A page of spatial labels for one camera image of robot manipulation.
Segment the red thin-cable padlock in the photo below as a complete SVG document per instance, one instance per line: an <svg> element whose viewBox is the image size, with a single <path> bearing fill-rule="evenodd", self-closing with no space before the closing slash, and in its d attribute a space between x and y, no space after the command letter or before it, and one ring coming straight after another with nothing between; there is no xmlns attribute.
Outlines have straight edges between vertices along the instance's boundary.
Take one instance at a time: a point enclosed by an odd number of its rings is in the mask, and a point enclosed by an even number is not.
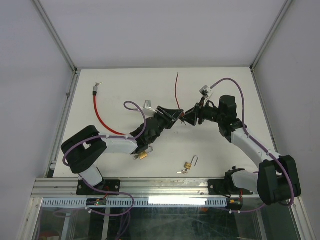
<svg viewBox="0 0 320 240"><path fill-rule="evenodd" d="M175 78L174 97L175 97L175 102L176 102L176 105L177 105L178 109L181 109L180 103L179 103L179 100L178 100L178 92L177 92L178 80L179 80L179 72L177 72L176 78Z"/></svg>

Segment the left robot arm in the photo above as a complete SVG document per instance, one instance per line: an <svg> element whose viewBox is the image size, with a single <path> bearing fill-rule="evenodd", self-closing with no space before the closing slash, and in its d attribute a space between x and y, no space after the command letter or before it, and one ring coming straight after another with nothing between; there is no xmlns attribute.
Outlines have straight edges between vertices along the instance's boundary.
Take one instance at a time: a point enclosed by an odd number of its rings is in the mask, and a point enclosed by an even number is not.
<svg viewBox="0 0 320 240"><path fill-rule="evenodd" d="M135 131L126 135L101 135L93 125L66 140L61 145L63 164L73 174L79 175L93 194L105 188L104 178L95 166L102 154L139 155L145 153L164 130L169 130L183 115L182 109L166 109L158 106L151 117Z"/></svg>

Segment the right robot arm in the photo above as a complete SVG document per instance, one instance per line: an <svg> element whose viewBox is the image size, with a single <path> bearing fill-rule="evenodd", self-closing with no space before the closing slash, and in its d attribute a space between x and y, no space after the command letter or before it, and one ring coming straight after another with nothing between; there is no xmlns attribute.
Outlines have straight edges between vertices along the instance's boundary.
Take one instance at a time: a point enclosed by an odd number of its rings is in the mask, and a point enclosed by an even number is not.
<svg viewBox="0 0 320 240"><path fill-rule="evenodd" d="M182 117L192 126L204 121L217 123L220 134L227 141L242 150L258 167L257 173L243 168L233 168L225 173L223 187L230 194L240 189L257 193L262 202L270 206L289 200L294 201L302 193L298 169L294 158L280 155L268 150L251 133L247 126L237 117L236 98L224 95L219 105L209 105L201 99Z"/></svg>

